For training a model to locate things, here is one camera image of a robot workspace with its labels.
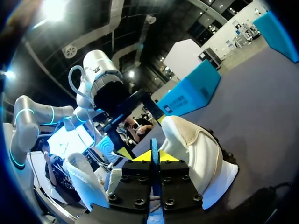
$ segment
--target gray floor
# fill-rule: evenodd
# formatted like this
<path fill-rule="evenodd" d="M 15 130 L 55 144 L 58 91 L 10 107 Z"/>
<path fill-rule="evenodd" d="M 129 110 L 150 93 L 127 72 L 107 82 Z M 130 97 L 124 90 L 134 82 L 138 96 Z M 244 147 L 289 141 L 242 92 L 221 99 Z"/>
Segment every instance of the gray floor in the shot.
<path fill-rule="evenodd" d="M 222 76 L 225 75 L 234 67 L 245 62 L 266 47 L 268 47 L 268 43 L 262 36 L 260 36 L 251 43 L 244 45 L 242 48 L 234 49 L 226 55 L 225 60 L 223 60 L 221 68 L 218 70 L 218 72 Z"/>
<path fill-rule="evenodd" d="M 207 107 L 183 117 L 213 129 L 240 166 L 218 203 L 221 209 L 234 208 L 262 187 L 294 180 L 299 168 L 299 65 L 280 53 L 266 48 L 233 68 Z M 147 151 L 151 138 L 161 145 L 162 129 L 156 126 L 134 153 Z M 279 190 L 279 196 L 286 191 Z"/>

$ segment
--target computer screen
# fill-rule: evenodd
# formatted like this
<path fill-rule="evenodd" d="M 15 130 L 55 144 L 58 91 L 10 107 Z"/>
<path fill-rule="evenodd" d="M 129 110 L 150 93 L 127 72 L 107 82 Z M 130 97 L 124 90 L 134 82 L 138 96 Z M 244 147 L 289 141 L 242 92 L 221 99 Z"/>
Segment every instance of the computer screen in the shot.
<path fill-rule="evenodd" d="M 67 132 L 63 126 L 48 139 L 48 143 L 50 153 L 64 159 L 72 153 L 83 153 L 87 149 L 86 146 L 91 146 L 94 143 L 94 139 L 83 125 L 80 125 L 76 130 L 70 132 Z"/>

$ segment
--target white hose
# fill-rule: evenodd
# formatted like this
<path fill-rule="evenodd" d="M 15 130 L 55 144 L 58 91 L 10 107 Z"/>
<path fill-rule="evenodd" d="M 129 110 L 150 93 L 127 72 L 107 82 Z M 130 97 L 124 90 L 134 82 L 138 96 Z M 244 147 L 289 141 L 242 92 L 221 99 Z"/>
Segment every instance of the white hose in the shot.
<path fill-rule="evenodd" d="M 95 105 L 94 105 L 94 102 L 93 102 L 93 99 L 90 97 L 90 96 L 87 96 L 85 94 L 83 94 L 82 92 L 80 92 L 73 84 L 73 81 L 72 81 L 72 74 L 73 74 L 73 71 L 76 70 L 76 69 L 79 69 L 80 72 L 81 72 L 81 76 L 83 77 L 82 79 L 84 79 L 85 77 L 85 72 L 83 70 L 83 68 L 80 66 L 80 65 L 75 65 L 74 67 L 71 68 L 70 72 L 69 72 L 69 84 L 70 84 L 70 87 L 71 89 L 76 93 L 76 94 L 79 94 L 80 96 L 86 98 L 91 104 L 92 106 L 95 108 Z"/>
<path fill-rule="evenodd" d="M 74 125 L 74 123 L 72 122 L 71 119 L 70 119 L 70 123 L 71 123 L 72 127 L 75 129 L 77 135 L 79 136 L 80 140 L 83 142 L 83 144 L 85 145 L 85 147 L 86 147 L 86 148 L 89 148 L 89 149 L 92 149 L 92 148 L 95 147 L 95 145 L 96 145 L 97 135 L 96 135 L 96 133 L 95 133 L 95 127 L 93 126 L 92 119 L 91 119 L 91 117 L 89 116 L 89 113 L 88 113 L 87 110 L 86 110 L 86 112 L 87 112 L 87 116 L 88 116 L 88 118 L 89 118 L 89 122 L 91 123 L 91 125 L 92 125 L 92 127 L 93 127 L 93 136 L 94 136 L 94 142 L 93 142 L 93 145 L 91 145 L 91 146 L 86 145 L 85 142 L 83 141 L 83 139 L 81 138 L 81 136 L 79 135 L 79 133 L 78 133 L 78 131 L 77 131 L 77 129 L 76 129 L 76 127 L 75 127 L 75 125 Z"/>

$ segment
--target white sneaker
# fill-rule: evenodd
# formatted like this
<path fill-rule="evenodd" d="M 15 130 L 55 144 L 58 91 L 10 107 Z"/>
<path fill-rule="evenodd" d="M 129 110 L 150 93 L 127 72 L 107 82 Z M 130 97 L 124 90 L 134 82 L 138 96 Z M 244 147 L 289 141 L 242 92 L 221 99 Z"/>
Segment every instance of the white sneaker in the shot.
<path fill-rule="evenodd" d="M 209 208 L 227 191 L 238 166 L 223 160 L 218 142 L 198 125 L 178 116 L 166 116 L 162 129 L 166 139 L 160 150 L 186 161 L 189 176 L 203 195 L 203 208 Z"/>

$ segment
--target black cable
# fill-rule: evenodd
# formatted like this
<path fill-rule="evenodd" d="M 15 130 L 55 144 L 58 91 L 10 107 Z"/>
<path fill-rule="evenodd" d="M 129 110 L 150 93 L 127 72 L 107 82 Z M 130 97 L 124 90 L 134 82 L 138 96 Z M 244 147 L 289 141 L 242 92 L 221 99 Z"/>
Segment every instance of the black cable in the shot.
<path fill-rule="evenodd" d="M 273 187 L 275 190 L 277 190 L 278 188 L 281 188 L 281 187 L 292 187 L 293 186 L 293 183 L 290 183 L 290 182 L 284 182 L 284 183 L 280 183 L 278 185 L 276 185 L 275 187 Z"/>

